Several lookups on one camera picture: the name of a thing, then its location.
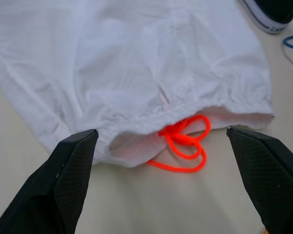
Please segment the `blue and white object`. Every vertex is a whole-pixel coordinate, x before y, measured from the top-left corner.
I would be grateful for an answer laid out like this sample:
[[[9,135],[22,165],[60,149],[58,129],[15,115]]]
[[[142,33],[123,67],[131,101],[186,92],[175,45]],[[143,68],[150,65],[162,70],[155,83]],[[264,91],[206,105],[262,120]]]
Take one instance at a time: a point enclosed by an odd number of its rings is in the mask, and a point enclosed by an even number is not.
[[[293,20],[293,0],[237,0],[253,22],[268,34],[280,34]]]

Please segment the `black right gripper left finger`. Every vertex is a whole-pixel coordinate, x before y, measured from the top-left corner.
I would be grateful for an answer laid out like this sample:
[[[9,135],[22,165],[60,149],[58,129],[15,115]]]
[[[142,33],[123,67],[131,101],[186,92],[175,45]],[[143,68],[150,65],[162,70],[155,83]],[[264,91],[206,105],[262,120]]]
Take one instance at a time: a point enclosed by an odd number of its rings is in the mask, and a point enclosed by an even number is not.
[[[60,141],[0,217],[0,234],[75,234],[98,137],[90,129]]]

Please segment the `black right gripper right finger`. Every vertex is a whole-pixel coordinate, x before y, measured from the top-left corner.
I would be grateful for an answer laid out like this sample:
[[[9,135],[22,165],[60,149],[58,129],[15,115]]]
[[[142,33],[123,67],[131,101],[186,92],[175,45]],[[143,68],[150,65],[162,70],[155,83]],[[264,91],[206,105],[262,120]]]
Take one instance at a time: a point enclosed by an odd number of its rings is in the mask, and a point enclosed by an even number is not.
[[[269,234],[293,234],[293,153],[278,139],[229,127],[239,172]]]

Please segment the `white pleated fabric garment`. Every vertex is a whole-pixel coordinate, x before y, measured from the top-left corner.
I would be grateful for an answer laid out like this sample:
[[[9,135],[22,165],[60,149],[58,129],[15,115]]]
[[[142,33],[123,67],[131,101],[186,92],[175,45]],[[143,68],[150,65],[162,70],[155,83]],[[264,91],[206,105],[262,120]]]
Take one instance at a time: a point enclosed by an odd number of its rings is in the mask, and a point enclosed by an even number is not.
[[[135,167],[158,133],[273,119],[270,69],[235,0],[0,0],[0,88],[49,151],[97,129],[94,163]]]

